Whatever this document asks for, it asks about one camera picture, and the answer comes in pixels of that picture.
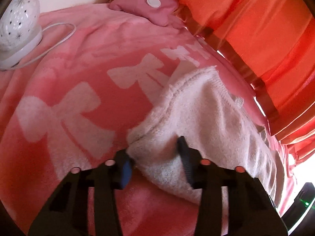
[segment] white lamp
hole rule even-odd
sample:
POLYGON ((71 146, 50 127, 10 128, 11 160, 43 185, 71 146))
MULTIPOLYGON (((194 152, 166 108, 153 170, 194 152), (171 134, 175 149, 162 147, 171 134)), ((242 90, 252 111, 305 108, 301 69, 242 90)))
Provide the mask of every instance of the white lamp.
POLYGON ((14 67, 42 40, 39 0, 12 0, 0 19, 0 70, 14 67))

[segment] fleece blanket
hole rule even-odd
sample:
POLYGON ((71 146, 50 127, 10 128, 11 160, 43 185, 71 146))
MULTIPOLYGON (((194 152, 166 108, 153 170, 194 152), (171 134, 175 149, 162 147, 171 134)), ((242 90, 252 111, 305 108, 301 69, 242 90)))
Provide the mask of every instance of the fleece blanket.
POLYGON ((219 167, 243 166, 258 177, 278 206, 284 170, 281 162, 277 169, 277 160, 241 110, 242 103, 230 96, 215 67, 194 70, 163 91, 158 105, 129 133, 127 151, 150 181, 198 203, 201 191, 186 181, 176 150, 177 138, 185 136, 189 147, 219 167))
MULTIPOLYGON (((128 146, 128 131, 145 119, 182 62, 217 65, 250 117, 267 125, 249 86, 185 28, 155 26, 107 4, 40 17, 43 27, 57 22, 74 23, 77 31, 39 61, 0 73, 0 199, 24 232, 72 167, 96 167, 128 146)), ((45 31, 21 63, 69 31, 45 31)), ((193 235, 198 205, 160 190, 137 170, 116 200, 124 235, 193 235)), ((94 235, 92 206, 88 214, 94 235)))

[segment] white bow pattern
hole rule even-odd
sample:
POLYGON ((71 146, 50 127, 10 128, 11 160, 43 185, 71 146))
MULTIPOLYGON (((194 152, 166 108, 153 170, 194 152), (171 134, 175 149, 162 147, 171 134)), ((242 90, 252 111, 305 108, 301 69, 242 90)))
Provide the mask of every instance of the white bow pattern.
POLYGON ((196 60, 194 60, 192 57, 190 57, 190 52, 188 50, 186 50, 183 46, 178 46, 176 49, 161 49, 161 52, 163 52, 166 56, 168 56, 168 58, 172 59, 172 60, 188 60, 191 63, 193 63, 196 67, 198 67, 200 65, 200 63, 196 60))
POLYGON ((141 63, 130 67, 117 67, 107 71, 108 76, 121 89, 128 89, 136 82, 152 104, 155 104, 169 77, 158 68, 163 62, 154 55, 146 54, 141 63))
POLYGON ((204 50, 204 48, 198 41, 195 41, 194 44, 186 44, 186 46, 189 47, 192 51, 199 52, 199 54, 203 56, 205 59, 210 58, 210 54, 204 50))
POLYGON ((81 115, 95 110, 100 103, 100 98, 86 82, 79 83, 52 107, 37 97, 21 99, 16 114, 23 134, 31 143, 38 142, 47 134, 50 159, 59 180, 75 166, 91 168, 78 146, 96 159, 112 147, 115 132, 100 128, 81 115))

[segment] black device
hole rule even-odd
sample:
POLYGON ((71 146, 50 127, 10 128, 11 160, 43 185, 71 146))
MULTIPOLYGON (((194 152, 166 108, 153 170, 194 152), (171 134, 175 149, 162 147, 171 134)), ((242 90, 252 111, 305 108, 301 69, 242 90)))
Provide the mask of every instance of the black device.
MULTIPOLYGON (((300 216, 310 209, 315 189, 307 184, 288 213, 279 216, 276 206, 259 179, 245 170, 220 168, 202 159, 189 148, 182 136, 177 140, 187 182, 202 189, 195 236, 220 236, 222 217, 221 187, 228 187, 229 232, 227 236, 287 236, 300 216)), ((117 214, 114 190, 124 189, 132 174, 133 160, 126 150, 116 153, 95 169, 73 168, 49 197, 31 224, 28 236, 89 236, 87 228, 88 189, 94 187, 96 236, 123 236, 117 214)), ((0 205, 0 232, 25 236, 0 205)))

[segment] white cable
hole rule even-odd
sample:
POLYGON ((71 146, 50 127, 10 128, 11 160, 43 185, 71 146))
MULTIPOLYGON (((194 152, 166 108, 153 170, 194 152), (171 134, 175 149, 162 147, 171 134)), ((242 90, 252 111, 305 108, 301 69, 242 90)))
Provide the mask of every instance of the white cable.
POLYGON ((74 32, 77 30, 77 27, 75 24, 72 24, 72 23, 64 23, 64 22, 59 22, 59 23, 55 23, 55 24, 52 24, 50 26, 47 26, 45 27, 42 32, 44 32, 45 30, 47 30, 48 28, 51 28, 51 27, 54 27, 54 26, 58 26, 58 25, 71 25, 73 26, 73 30, 70 34, 68 34, 65 38, 61 39, 59 42, 57 42, 54 46, 52 46, 51 48, 49 48, 48 50, 46 50, 45 52, 43 52, 42 54, 40 54, 39 56, 31 59, 29 62, 26 62, 24 64, 21 64, 19 66, 16 66, 16 67, 11 67, 11 68, 8 68, 6 70, 16 70, 16 69, 19 69, 19 68, 22 68, 22 67, 25 67, 29 64, 32 64, 33 62, 35 62, 36 60, 40 59, 41 57, 45 56, 48 52, 50 52, 53 48, 57 47, 59 44, 63 43, 64 41, 68 40, 73 34, 74 32))

